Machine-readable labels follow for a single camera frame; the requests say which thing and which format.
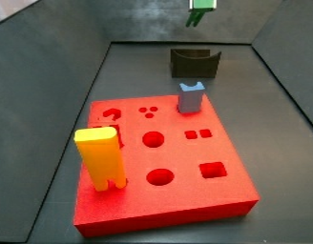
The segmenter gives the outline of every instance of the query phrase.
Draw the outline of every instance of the gray wall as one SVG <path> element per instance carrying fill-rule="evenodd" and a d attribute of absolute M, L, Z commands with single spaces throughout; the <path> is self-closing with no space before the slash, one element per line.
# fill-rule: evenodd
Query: gray wall
<path fill-rule="evenodd" d="M 0 241 L 25 241 L 109 47 L 84 1 L 0 25 Z"/>
<path fill-rule="evenodd" d="M 195 28 L 186 28 L 189 0 L 91 0 L 93 17 L 114 41 L 250 44 L 281 0 L 219 0 Z"/>
<path fill-rule="evenodd" d="M 253 42 L 313 124 L 313 0 L 286 0 Z"/>

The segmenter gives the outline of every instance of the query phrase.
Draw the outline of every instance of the light blue block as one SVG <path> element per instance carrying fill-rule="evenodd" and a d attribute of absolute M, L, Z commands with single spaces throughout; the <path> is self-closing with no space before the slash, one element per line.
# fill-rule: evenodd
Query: light blue block
<path fill-rule="evenodd" d="M 203 95 L 203 85 L 198 81 L 197 84 L 190 87 L 183 83 L 179 84 L 181 92 L 178 98 L 178 110 L 181 113 L 185 112 L 199 112 L 201 110 L 201 101 Z"/>

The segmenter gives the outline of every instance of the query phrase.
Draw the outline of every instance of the square hole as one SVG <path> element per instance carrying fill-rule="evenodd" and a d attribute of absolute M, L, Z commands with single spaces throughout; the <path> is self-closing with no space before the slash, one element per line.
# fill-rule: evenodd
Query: square hole
<path fill-rule="evenodd" d="M 187 139 L 197 139 L 197 133 L 195 131 L 186 131 L 185 132 L 186 138 Z"/>
<path fill-rule="evenodd" d="M 222 162 L 199 164 L 199 170 L 203 178 L 215 178 L 226 176 L 226 170 Z"/>
<path fill-rule="evenodd" d="M 202 138 L 207 138 L 207 137 L 213 136 L 213 134 L 211 134 L 209 129 L 199 130 L 199 134 L 201 134 Z"/>

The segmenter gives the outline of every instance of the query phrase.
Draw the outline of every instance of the red foam block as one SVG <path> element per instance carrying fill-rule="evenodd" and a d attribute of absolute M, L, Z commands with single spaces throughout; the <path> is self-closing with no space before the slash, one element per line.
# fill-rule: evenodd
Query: red foam block
<path fill-rule="evenodd" d="M 176 95 L 91 104 L 89 128 L 118 125 L 128 183 L 96 192 L 83 166 L 73 217 L 83 236 L 245 215 L 258 201 L 206 95 L 201 112 L 181 114 L 176 104 Z"/>

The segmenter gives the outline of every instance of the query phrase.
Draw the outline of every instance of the circular hole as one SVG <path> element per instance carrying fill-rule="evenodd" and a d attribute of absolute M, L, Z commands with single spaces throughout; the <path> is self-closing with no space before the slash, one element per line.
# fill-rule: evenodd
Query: circular hole
<path fill-rule="evenodd" d="M 154 117 L 154 114 L 151 112 L 148 112 L 146 115 L 144 115 L 146 118 L 152 118 Z"/>
<path fill-rule="evenodd" d="M 172 179 L 174 174 L 167 169 L 156 169 L 151 171 L 146 176 L 146 180 L 154 186 L 164 186 L 171 182 Z"/>
<path fill-rule="evenodd" d="M 147 108 L 139 108 L 139 112 L 146 112 Z"/>
<path fill-rule="evenodd" d="M 151 107 L 150 110 L 151 110 L 152 112 L 156 112 L 156 111 L 158 111 L 158 108 L 156 108 L 156 107 Z"/>
<path fill-rule="evenodd" d="M 143 135 L 143 144 L 148 148 L 158 148 L 164 143 L 164 136 L 159 132 L 147 132 Z"/>

